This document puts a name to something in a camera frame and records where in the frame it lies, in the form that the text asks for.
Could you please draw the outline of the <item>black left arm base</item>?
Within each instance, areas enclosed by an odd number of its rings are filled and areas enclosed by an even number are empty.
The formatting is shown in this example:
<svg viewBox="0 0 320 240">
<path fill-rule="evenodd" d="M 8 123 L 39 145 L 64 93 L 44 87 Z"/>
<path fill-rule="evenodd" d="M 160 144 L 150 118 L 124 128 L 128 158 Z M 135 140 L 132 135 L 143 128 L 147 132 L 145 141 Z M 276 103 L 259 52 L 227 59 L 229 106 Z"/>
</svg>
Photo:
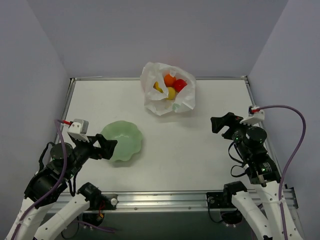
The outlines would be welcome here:
<svg viewBox="0 0 320 240">
<path fill-rule="evenodd" d="M 77 191 L 89 201 L 89 211 L 96 211 L 96 213 L 85 213 L 82 220 L 86 223 L 92 224 L 96 227 L 102 224 L 105 215 L 103 211 L 114 211 L 117 209 L 118 196 L 114 193 L 104 195 L 92 183 L 87 182 Z"/>
</svg>

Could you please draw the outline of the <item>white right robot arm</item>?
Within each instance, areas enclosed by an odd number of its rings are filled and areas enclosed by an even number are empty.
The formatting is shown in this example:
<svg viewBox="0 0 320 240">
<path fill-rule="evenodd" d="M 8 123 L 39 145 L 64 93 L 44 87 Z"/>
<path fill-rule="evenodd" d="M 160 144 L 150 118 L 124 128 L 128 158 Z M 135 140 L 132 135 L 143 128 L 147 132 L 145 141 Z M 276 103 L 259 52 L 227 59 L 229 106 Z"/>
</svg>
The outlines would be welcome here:
<svg viewBox="0 0 320 240">
<path fill-rule="evenodd" d="M 210 119 L 214 134 L 228 127 L 222 137 L 230 140 L 239 153 L 240 166 L 258 194 L 263 208 L 260 209 L 254 203 L 241 181 L 224 185 L 223 203 L 237 208 L 259 240 L 301 240 L 302 236 L 280 186 L 279 170 L 264 147 L 267 133 L 256 125 L 258 120 L 253 115 L 243 118 L 232 112 Z"/>
</svg>

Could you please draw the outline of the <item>white plastic bag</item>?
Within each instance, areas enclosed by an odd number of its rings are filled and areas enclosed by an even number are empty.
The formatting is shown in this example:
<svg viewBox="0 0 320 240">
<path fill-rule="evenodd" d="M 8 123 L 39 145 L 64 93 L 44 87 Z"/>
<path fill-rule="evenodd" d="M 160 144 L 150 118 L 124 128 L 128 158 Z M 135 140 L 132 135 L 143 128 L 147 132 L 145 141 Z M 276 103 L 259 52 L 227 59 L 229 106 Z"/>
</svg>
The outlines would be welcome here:
<svg viewBox="0 0 320 240">
<path fill-rule="evenodd" d="M 196 106 L 196 79 L 185 70 L 148 62 L 140 75 L 144 107 L 157 116 L 191 111 Z"/>
</svg>

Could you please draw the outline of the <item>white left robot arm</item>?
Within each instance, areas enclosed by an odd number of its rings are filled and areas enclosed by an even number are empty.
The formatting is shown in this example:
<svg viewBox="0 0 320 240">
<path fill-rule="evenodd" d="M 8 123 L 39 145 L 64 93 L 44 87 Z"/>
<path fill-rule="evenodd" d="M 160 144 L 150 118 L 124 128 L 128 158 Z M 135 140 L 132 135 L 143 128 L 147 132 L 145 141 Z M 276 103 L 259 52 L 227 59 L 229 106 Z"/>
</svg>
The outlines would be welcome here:
<svg viewBox="0 0 320 240">
<path fill-rule="evenodd" d="M 39 171 L 28 183 L 20 211 L 6 238 L 8 240 L 34 240 L 36 232 L 47 212 L 57 202 L 61 193 L 70 184 L 71 192 L 83 198 L 90 210 L 97 209 L 106 199 L 91 183 L 75 190 L 76 178 L 88 159 L 109 160 L 114 153 L 117 140 L 107 140 L 102 134 L 89 136 L 82 141 L 71 138 L 75 147 L 64 142 L 52 144 L 52 161 L 44 165 L 39 162 Z"/>
</svg>

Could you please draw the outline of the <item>yellow fake banana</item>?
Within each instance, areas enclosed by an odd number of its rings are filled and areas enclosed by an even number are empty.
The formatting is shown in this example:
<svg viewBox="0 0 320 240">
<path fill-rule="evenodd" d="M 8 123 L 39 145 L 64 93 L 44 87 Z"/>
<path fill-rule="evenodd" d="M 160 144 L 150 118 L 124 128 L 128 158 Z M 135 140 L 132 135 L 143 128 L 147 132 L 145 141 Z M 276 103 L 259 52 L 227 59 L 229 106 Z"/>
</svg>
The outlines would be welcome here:
<svg viewBox="0 0 320 240">
<path fill-rule="evenodd" d="M 163 93 L 163 90 L 159 87 L 159 83 L 157 81 L 154 83 L 153 88 L 159 91 L 160 93 Z"/>
</svg>

